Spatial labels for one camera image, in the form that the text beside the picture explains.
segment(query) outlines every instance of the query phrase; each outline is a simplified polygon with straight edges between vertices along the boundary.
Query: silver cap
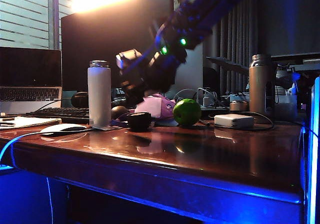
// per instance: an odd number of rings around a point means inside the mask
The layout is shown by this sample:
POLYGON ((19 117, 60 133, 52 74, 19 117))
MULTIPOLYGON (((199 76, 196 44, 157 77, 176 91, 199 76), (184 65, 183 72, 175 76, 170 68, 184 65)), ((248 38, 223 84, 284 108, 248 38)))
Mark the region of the silver cap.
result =
POLYGON ((90 67, 108 67, 108 61, 105 60, 92 60, 89 62, 90 67))

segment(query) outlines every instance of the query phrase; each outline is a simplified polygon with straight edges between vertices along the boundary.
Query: white charger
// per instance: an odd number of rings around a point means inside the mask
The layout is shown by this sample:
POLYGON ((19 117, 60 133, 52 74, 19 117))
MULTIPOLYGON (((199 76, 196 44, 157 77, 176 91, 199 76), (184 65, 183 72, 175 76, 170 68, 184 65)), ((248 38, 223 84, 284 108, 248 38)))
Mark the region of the white charger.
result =
POLYGON ((254 124, 252 116, 238 114, 216 115, 214 120, 216 126, 233 129, 252 128, 254 124))

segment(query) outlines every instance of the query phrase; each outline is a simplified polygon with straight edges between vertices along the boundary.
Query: white water bottle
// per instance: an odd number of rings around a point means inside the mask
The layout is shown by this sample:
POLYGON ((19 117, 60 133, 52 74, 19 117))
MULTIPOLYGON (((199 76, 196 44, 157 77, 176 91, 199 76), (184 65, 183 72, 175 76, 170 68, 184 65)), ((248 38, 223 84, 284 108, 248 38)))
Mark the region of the white water bottle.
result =
POLYGON ((111 129, 111 70, 107 61, 90 61, 88 68, 89 124, 111 129))

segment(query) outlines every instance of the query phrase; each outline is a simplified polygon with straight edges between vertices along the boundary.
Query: wooden desk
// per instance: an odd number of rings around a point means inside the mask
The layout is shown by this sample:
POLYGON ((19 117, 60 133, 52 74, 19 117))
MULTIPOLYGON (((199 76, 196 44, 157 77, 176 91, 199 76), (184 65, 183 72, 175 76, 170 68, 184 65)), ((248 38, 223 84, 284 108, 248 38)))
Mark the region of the wooden desk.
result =
MULTIPOLYGON (((30 127, 1 131, 0 147, 30 127)), ((189 217, 302 223, 300 127, 248 132, 194 126, 27 136, 3 163, 189 217)))

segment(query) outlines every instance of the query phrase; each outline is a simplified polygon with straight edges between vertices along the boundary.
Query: small black container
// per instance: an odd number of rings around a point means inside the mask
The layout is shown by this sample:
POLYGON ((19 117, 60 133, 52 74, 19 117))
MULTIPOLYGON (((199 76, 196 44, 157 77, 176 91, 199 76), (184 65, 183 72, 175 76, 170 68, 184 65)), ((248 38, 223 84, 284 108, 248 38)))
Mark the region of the small black container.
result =
POLYGON ((137 112, 127 115, 128 126, 133 131, 146 131, 151 124, 151 114, 148 112, 137 112))

